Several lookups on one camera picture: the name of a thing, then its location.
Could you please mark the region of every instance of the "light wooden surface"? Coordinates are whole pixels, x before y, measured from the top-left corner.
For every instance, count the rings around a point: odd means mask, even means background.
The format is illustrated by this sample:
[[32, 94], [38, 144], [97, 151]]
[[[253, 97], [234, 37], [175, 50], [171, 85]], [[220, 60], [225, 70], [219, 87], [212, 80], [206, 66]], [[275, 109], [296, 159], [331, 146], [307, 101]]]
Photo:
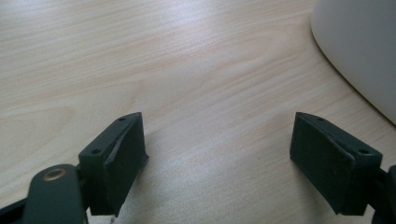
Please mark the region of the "light wooden surface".
[[0, 2], [0, 206], [142, 111], [150, 160], [118, 218], [370, 223], [336, 216], [289, 159], [296, 111], [396, 163], [396, 130], [320, 53], [313, 0]]

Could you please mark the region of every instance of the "wooden table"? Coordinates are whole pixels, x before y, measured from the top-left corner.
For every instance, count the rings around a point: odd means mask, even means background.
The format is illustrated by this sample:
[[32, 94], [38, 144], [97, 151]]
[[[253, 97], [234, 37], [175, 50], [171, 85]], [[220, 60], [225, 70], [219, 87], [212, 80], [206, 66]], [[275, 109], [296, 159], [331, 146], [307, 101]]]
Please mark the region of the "wooden table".
[[0, 206], [141, 111], [150, 160], [120, 216], [91, 223], [370, 223], [336, 216], [290, 161], [303, 111], [396, 163], [395, 126], [316, 45], [314, 4], [1, 1]]

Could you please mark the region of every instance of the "white object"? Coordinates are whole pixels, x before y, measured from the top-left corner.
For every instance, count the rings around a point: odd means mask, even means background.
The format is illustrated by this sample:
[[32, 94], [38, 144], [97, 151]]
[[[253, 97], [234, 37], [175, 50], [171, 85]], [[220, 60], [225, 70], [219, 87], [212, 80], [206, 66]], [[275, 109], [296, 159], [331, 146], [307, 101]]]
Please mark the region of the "white object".
[[396, 0], [318, 0], [311, 27], [337, 70], [396, 124]]

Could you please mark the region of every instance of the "black plastic part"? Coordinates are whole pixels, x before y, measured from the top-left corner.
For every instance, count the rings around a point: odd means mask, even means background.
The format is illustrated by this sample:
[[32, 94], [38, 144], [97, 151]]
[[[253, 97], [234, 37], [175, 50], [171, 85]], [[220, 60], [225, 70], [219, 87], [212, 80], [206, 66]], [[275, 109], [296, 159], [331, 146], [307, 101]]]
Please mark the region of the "black plastic part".
[[25, 203], [26, 199], [22, 199], [0, 209], [0, 223], [21, 224]]
[[336, 214], [364, 214], [382, 154], [326, 119], [298, 112], [290, 157]]
[[35, 175], [23, 212], [23, 224], [87, 223], [73, 165], [52, 166]]
[[140, 168], [145, 150], [141, 113], [114, 121], [78, 155], [79, 171], [87, 181], [93, 215], [119, 214]]

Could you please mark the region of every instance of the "wood grain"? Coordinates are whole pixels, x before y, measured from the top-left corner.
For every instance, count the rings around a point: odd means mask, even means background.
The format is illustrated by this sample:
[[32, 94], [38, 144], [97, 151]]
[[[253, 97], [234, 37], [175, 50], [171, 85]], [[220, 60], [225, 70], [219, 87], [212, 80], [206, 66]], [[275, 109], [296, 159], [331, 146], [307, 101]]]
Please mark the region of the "wood grain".
[[395, 163], [396, 130], [333, 69], [313, 0], [1, 1], [0, 206], [142, 111], [150, 160], [91, 223], [370, 223], [336, 216], [289, 159], [296, 111]]

